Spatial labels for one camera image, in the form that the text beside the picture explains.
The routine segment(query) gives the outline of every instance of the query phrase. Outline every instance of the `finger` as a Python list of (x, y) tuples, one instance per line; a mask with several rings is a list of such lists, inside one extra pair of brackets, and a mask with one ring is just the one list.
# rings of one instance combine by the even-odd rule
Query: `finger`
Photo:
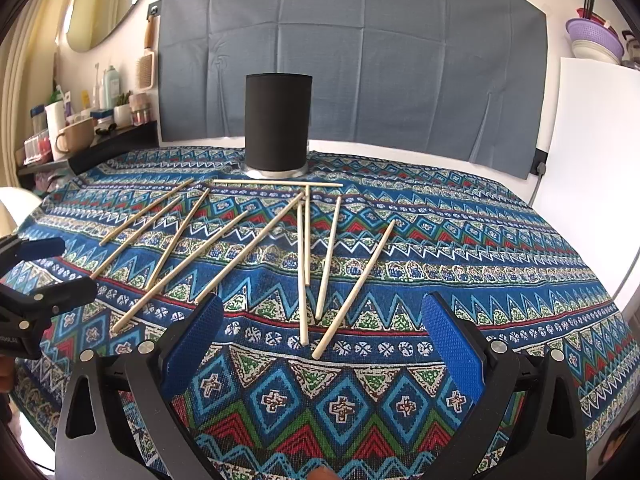
[(325, 465), (315, 468), (307, 476), (306, 480), (340, 480), (340, 477)]
[(7, 377), (14, 374), (14, 358), (0, 356), (0, 377)]
[(0, 377), (0, 394), (7, 394), (14, 389), (14, 375)]

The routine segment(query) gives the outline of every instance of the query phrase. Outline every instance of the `stack of bowls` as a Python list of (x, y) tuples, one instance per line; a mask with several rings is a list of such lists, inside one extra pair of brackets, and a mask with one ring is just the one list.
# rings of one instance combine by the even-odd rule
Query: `stack of bowls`
[(566, 22), (566, 31), (571, 37), (571, 49), (579, 59), (594, 59), (619, 65), (625, 49), (617, 35), (603, 25), (574, 18)]

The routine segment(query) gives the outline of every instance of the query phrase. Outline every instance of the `metal bolt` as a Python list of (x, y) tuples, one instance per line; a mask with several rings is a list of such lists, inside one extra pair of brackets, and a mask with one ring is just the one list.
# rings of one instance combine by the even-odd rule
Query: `metal bolt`
[(80, 360), (85, 363), (94, 358), (94, 351), (88, 348), (87, 350), (82, 351), (80, 354)]
[(503, 341), (496, 339), (491, 341), (491, 350), (497, 354), (504, 354), (507, 351), (507, 345)]
[(153, 341), (143, 341), (138, 345), (138, 352), (141, 354), (149, 354), (154, 351), (156, 345)]
[(559, 363), (561, 363), (562, 361), (564, 361), (564, 354), (561, 351), (559, 351), (558, 349), (554, 348), (551, 351), (551, 358), (554, 361), (558, 361)]

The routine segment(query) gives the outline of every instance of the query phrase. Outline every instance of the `black cylinder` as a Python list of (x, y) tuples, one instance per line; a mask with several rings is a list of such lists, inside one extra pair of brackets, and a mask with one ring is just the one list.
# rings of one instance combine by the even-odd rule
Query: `black cylinder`
[(302, 74), (251, 74), (244, 98), (245, 164), (291, 171), (306, 164), (311, 83)]

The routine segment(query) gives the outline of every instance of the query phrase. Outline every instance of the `beige mug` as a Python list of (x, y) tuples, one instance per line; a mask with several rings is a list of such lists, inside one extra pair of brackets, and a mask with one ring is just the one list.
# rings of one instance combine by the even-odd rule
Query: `beige mug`
[[(94, 142), (94, 120), (88, 118), (62, 128), (56, 136), (56, 149), (61, 153), (75, 153), (88, 148)], [(66, 150), (60, 147), (64, 139)]]

